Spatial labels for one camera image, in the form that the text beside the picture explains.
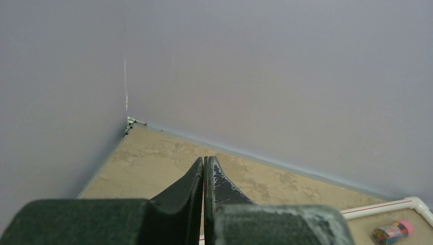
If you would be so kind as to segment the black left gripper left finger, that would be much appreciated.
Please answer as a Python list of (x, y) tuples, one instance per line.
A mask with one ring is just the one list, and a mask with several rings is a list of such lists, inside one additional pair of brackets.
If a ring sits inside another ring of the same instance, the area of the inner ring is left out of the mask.
[(1, 244), (198, 244), (203, 159), (151, 199), (49, 199), (26, 204)]

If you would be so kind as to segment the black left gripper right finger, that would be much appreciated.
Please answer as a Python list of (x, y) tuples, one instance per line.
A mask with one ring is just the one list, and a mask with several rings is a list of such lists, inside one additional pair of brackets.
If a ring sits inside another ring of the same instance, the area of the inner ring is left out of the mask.
[(342, 214), (327, 205), (258, 205), (204, 159), (205, 244), (354, 244)]

